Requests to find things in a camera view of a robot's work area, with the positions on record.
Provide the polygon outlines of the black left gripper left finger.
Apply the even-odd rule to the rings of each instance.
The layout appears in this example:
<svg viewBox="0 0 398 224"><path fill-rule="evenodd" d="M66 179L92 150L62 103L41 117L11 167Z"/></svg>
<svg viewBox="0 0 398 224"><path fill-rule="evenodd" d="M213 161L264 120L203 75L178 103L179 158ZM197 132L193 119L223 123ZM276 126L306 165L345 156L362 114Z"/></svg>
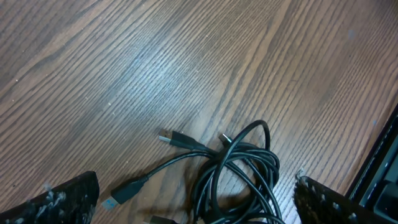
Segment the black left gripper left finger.
<svg viewBox="0 0 398 224"><path fill-rule="evenodd" d="M45 193L1 213L4 224L87 224L95 214L100 187L86 171Z"/></svg>

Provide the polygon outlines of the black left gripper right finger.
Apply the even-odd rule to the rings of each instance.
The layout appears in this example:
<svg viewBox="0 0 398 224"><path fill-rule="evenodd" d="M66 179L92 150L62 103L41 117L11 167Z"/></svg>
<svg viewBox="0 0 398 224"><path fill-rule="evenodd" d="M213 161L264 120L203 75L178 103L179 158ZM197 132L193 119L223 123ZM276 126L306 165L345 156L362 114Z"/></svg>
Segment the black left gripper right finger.
<svg viewBox="0 0 398 224"><path fill-rule="evenodd" d="M304 175L295 175L294 204L303 224L377 224L382 217Z"/></svg>

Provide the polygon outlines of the black USB cable blue plug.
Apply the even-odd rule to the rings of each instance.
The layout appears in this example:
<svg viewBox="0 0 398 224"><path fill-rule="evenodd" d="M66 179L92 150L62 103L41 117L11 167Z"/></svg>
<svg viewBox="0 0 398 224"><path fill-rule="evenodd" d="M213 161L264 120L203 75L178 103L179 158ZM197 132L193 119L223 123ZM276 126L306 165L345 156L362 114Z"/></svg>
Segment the black USB cable blue plug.
<svg viewBox="0 0 398 224"><path fill-rule="evenodd" d="M142 177L127 180L113 189L110 198L103 202L109 208L123 204L133 198L144 184L158 171L175 162L189 157L205 157L192 190L194 223L283 223L273 188L279 180L280 162L267 149L238 147L231 151L216 152L200 149L181 154L156 167ZM239 205L222 209L218 204L218 181L221 171L226 168L247 185L250 193Z"/></svg>

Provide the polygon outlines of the black USB cable metal plug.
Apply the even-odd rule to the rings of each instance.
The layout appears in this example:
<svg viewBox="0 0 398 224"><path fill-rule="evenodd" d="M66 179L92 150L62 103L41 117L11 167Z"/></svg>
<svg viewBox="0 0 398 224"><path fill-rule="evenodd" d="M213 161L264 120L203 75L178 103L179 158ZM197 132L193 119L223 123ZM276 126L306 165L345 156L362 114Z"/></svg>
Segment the black USB cable metal plug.
<svg viewBox="0 0 398 224"><path fill-rule="evenodd" d="M224 138L224 147L214 151L195 139L176 131L160 135L170 145L186 149L161 164L156 171L189 157L205 157L190 191L194 223L282 223L282 214L273 189L279 181L279 158L270 150L271 135L267 123L257 120L234 139ZM228 170L249 189L238 205L221 208L218 182L222 170Z"/></svg>

